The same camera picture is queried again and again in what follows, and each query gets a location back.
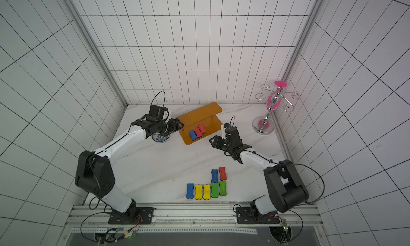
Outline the red eraser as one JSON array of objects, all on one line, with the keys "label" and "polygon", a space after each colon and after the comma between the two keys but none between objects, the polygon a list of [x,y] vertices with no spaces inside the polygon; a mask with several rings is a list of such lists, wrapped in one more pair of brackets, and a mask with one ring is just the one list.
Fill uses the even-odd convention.
[{"label": "red eraser", "polygon": [[203,136],[203,133],[201,132],[201,130],[199,128],[196,128],[194,130],[194,133],[195,133],[197,138],[201,138]]},{"label": "red eraser", "polygon": [[199,125],[198,125],[198,129],[200,130],[200,132],[201,132],[202,134],[206,133],[206,129],[205,129],[205,127],[204,127],[203,124],[199,124]]},{"label": "red eraser", "polygon": [[220,181],[226,181],[227,180],[227,175],[226,175],[226,169],[225,167],[219,167],[219,174],[220,174]]}]

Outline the wooden two-tier shelf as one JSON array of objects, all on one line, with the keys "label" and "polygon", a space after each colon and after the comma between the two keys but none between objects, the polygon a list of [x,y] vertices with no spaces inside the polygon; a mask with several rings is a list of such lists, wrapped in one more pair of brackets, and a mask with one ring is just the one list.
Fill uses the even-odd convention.
[{"label": "wooden two-tier shelf", "polygon": [[[184,143],[190,145],[219,131],[223,124],[216,115],[221,112],[221,106],[218,103],[213,102],[177,117],[184,124],[184,128],[179,130],[179,134]],[[199,124],[204,125],[206,133],[204,133],[201,138],[192,141],[189,132],[198,128]]]}]

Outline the green eraser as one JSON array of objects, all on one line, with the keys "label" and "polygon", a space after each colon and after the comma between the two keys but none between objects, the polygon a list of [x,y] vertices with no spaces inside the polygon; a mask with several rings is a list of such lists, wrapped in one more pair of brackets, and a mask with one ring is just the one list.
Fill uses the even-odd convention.
[{"label": "green eraser", "polygon": [[220,196],[227,196],[226,181],[221,181],[219,183],[219,189],[220,189]]},{"label": "green eraser", "polygon": [[211,197],[218,198],[220,195],[219,183],[211,183]]}]

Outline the yellow eraser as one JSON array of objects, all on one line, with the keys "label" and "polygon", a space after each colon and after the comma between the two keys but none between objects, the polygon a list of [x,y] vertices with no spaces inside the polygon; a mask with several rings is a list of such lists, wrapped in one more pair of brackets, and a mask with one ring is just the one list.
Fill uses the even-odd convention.
[{"label": "yellow eraser", "polygon": [[203,185],[197,184],[195,185],[195,195],[194,198],[196,200],[201,200],[203,198]]},{"label": "yellow eraser", "polygon": [[210,184],[204,184],[203,185],[203,197],[204,200],[210,200],[211,199],[211,185]]}]

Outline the blue eraser top shelf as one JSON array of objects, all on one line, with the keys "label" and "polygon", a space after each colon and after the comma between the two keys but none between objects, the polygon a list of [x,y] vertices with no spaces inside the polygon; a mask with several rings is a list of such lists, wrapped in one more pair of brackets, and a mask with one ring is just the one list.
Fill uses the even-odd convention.
[{"label": "blue eraser top shelf", "polygon": [[187,184],[186,198],[187,199],[193,199],[194,198],[194,184],[192,184],[192,183]]}]

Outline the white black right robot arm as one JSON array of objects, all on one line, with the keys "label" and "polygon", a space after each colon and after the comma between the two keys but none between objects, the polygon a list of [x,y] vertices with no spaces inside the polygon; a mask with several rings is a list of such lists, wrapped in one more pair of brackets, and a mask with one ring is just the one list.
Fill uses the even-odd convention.
[{"label": "white black right robot arm", "polygon": [[292,161],[275,161],[257,153],[252,146],[242,142],[235,126],[229,126],[223,132],[223,137],[214,136],[209,140],[212,148],[223,151],[226,156],[264,176],[267,194],[251,202],[254,216],[274,212],[283,214],[309,199],[306,186]]}]

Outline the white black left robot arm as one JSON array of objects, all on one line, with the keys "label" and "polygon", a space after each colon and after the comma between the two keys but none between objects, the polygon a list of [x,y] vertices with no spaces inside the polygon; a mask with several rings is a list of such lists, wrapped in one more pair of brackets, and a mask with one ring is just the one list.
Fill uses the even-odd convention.
[{"label": "white black left robot arm", "polygon": [[125,153],[138,143],[154,134],[168,136],[184,128],[179,119],[137,119],[129,130],[95,151],[84,151],[79,155],[75,185],[112,208],[126,224],[137,218],[136,202],[116,186],[113,167]]}]

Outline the blue patterned ceramic bowl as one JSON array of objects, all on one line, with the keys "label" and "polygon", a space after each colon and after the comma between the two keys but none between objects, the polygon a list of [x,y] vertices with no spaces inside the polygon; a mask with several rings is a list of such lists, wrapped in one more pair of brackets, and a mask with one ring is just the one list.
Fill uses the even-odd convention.
[{"label": "blue patterned ceramic bowl", "polygon": [[151,138],[155,142],[163,143],[163,142],[166,142],[170,138],[170,135],[162,136],[160,134],[153,134],[151,135]]}]

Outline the chrome pink cup stand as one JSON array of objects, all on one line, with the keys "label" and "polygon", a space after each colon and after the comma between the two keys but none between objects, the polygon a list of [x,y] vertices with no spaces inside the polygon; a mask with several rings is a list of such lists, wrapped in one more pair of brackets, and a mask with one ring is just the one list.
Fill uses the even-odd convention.
[{"label": "chrome pink cup stand", "polygon": [[256,93],[255,98],[258,101],[265,100],[267,113],[264,116],[259,116],[253,120],[253,129],[260,135],[270,135],[274,131],[273,113],[280,106],[287,113],[293,112],[296,102],[300,96],[295,91],[287,92],[288,84],[284,81],[275,81],[274,86],[262,84],[261,90],[269,92],[267,96],[263,92]]}]

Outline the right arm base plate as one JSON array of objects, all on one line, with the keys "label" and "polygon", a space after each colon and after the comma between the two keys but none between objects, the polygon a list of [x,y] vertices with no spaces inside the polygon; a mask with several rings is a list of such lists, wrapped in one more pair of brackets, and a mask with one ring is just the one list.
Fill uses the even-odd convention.
[{"label": "right arm base plate", "polygon": [[262,215],[253,207],[235,205],[233,211],[236,214],[237,223],[241,225],[276,225],[280,219],[275,215]]}]

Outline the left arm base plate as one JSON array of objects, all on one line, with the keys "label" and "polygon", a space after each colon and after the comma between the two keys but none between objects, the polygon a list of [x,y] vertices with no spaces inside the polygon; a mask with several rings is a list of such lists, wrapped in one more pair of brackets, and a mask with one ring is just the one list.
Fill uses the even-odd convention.
[{"label": "left arm base plate", "polygon": [[108,223],[110,225],[149,225],[152,223],[154,208],[152,207],[134,207],[125,213],[113,210],[110,213]]}]

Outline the aluminium mounting rail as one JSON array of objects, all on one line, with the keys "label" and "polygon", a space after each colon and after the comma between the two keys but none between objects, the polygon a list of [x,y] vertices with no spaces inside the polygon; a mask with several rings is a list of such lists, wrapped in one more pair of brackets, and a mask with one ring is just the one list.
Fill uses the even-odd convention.
[{"label": "aluminium mounting rail", "polygon": [[[321,230],[323,222],[319,211],[314,205],[303,205],[287,211],[284,214],[269,214],[278,216],[280,224],[276,225],[241,225],[237,223],[233,211],[234,203],[155,203],[139,204],[137,207],[154,208],[152,223],[149,225],[110,225],[110,209],[104,206],[95,207],[74,206],[66,221],[65,230],[69,233],[83,235],[109,233],[124,233],[132,229],[137,232],[231,232],[254,234],[259,227],[273,227],[289,230],[297,234],[304,228],[313,227]],[[248,203],[237,204],[250,207]]]}]

